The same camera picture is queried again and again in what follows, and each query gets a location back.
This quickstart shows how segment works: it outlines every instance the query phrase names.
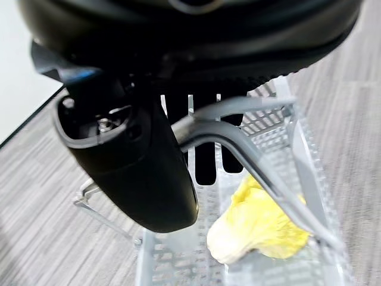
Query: black plastic casing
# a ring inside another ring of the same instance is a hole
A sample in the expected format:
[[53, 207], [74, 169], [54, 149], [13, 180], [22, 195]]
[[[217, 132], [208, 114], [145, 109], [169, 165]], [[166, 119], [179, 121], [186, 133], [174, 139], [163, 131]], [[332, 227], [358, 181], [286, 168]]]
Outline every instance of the black plastic casing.
[[154, 232], [191, 226], [198, 203], [183, 154], [156, 103], [134, 108], [119, 127], [85, 139], [67, 135], [62, 101], [54, 125], [81, 167], [131, 219]]

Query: white plastic basket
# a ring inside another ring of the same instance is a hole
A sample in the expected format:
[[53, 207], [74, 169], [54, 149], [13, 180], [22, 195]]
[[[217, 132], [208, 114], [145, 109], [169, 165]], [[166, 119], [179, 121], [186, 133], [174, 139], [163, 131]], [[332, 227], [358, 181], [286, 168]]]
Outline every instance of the white plastic basket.
[[[285, 78], [280, 77], [251, 92], [254, 97], [288, 97]], [[299, 108], [298, 126], [290, 129], [280, 108], [246, 113], [241, 126], [273, 170], [290, 190], [303, 194], [312, 214], [340, 237], [316, 146]], [[337, 251], [311, 237], [309, 243], [290, 259], [271, 259], [260, 253], [247, 254], [226, 266], [215, 261], [207, 249], [211, 225], [228, 208], [246, 171], [228, 174], [222, 168], [221, 147], [216, 144], [217, 180], [212, 186], [195, 184], [199, 217], [193, 226], [170, 234], [144, 230], [137, 265], [137, 286], [350, 286], [352, 276], [345, 251]], [[194, 150], [189, 150], [189, 171], [194, 180]]]

